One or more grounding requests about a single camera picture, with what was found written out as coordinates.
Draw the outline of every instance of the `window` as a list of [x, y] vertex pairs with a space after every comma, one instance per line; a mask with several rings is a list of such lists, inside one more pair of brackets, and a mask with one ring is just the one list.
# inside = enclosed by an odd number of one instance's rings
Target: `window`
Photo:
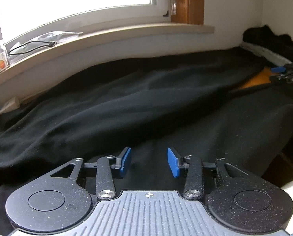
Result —
[[169, 7], [169, 0], [0, 0], [0, 27], [10, 48], [50, 31], [166, 22]]

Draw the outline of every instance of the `bottle label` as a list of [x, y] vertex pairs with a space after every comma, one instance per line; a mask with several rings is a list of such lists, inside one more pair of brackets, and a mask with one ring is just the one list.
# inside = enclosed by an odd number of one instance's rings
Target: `bottle label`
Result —
[[5, 52], [0, 53], [0, 72], [6, 68], [8, 68], [9, 64], [7, 62], [7, 55]]

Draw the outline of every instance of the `black cable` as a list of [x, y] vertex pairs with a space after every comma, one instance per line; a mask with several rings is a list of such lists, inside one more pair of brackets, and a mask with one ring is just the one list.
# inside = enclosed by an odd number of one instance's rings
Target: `black cable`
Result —
[[26, 53], [32, 52], [34, 50], [37, 50], [39, 48], [42, 48], [42, 47], [51, 47], [51, 46], [49, 46], [49, 45], [42, 45], [42, 46], [36, 47], [35, 49], [32, 49], [30, 51], [22, 52], [22, 53], [13, 53], [13, 54], [9, 54], [9, 56], [11, 56], [11, 55], [22, 55], [22, 54], [26, 54]]
[[26, 43], [24, 43], [24, 44], [22, 44], [22, 45], [20, 45], [20, 46], [18, 46], [16, 48], [14, 48], [14, 49], [11, 49], [8, 53], [10, 53], [10, 52], [12, 52], [12, 51], [14, 51], [14, 50], [16, 50], [18, 48], [21, 48], [21, 47], [25, 46], [26, 44], [32, 43], [32, 42], [39, 42], [39, 43], [48, 43], [48, 44], [51, 44], [51, 42], [44, 42], [44, 41], [29, 41], [29, 42], [26, 42]]

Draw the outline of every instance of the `plastic bag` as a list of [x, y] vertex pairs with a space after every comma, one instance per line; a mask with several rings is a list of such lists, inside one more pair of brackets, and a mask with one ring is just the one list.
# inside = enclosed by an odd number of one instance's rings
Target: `plastic bag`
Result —
[[[49, 32], [46, 34], [42, 34], [38, 37], [35, 37], [35, 38], [29, 40], [28, 42], [30, 42], [30, 41], [45, 41], [45, 42], [56, 41], [58, 44], [58, 43], [66, 42], [66, 41], [73, 41], [74, 39], [77, 39], [80, 34], [82, 34], [82, 33], [53, 31], [53, 32]], [[21, 45], [21, 43], [17, 42], [15, 45], [13, 45], [13, 47], [10, 50], [12, 50], [20, 45]], [[31, 54], [34, 54], [35, 52], [39, 52], [44, 49], [47, 49], [48, 47], [42, 47], [40, 49], [36, 49], [32, 52], [21, 54], [21, 55], [12, 55], [12, 53], [24, 53], [24, 52], [30, 51], [30, 50], [37, 48], [39, 46], [42, 46], [42, 45], [47, 45], [47, 43], [32, 42], [32, 43], [24, 45], [23, 47], [18, 48], [16, 50], [13, 50], [12, 52], [10, 52], [9, 61], [10, 61], [11, 66], [12, 66], [12, 64], [15, 64], [16, 62], [20, 61], [21, 59], [23, 59]]]

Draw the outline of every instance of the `white crosshair symbol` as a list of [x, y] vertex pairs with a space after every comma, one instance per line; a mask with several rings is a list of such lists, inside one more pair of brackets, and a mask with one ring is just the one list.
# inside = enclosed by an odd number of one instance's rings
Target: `white crosshair symbol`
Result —
[[144, 195], [144, 196], [146, 196], [147, 198], [152, 198], [153, 196], [155, 196], [153, 193], [151, 193], [151, 192], [149, 192], [149, 193], [147, 193], [146, 195]]

